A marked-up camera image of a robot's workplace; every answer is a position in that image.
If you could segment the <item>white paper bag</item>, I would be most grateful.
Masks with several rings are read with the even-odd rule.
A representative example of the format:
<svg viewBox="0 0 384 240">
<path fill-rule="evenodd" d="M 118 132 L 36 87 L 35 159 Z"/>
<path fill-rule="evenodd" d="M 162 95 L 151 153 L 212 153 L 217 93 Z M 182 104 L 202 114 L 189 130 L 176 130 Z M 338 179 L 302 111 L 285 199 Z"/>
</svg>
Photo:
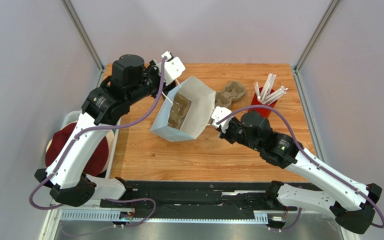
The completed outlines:
<svg viewBox="0 0 384 240">
<path fill-rule="evenodd" d="M 180 128 L 169 126 L 169 116 L 175 96 L 181 94 L 190 103 Z M 216 92 L 200 79 L 191 76 L 169 91 L 150 132 L 169 142 L 195 140 L 206 128 L 215 109 Z"/>
</svg>

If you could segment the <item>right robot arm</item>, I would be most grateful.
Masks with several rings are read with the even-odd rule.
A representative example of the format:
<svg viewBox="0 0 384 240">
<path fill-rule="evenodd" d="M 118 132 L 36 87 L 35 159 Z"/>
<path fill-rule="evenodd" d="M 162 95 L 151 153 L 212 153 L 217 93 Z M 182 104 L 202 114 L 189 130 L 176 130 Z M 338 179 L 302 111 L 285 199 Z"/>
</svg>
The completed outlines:
<svg viewBox="0 0 384 240">
<path fill-rule="evenodd" d="M 295 173 L 319 188 L 301 189 L 272 181 L 265 193 L 275 203 L 318 212 L 359 235 L 373 225 L 382 193 L 377 184 L 361 183 L 330 167 L 294 137 L 274 131 L 269 120 L 256 111 L 237 119 L 230 110 L 218 107 L 211 115 L 211 125 L 221 139 L 257 151 L 267 163 Z"/>
</svg>

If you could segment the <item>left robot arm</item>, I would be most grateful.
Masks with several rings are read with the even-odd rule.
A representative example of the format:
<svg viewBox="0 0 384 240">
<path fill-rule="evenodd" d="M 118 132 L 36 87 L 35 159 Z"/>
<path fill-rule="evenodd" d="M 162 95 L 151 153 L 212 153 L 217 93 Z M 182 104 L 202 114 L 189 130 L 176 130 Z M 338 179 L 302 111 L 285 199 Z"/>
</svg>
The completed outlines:
<svg viewBox="0 0 384 240">
<path fill-rule="evenodd" d="M 84 172 L 85 166 L 104 137 L 122 128 L 118 122 L 133 104 L 148 96 L 159 101 L 167 86 L 165 64 L 172 58 L 166 52 L 161 63 L 145 65 L 138 55 L 122 55 L 113 62 L 111 74 L 89 93 L 59 155 L 50 166 L 35 172 L 39 185 L 49 187 L 56 208 L 122 197 L 126 187 L 120 179 L 94 177 Z"/>
</svg>

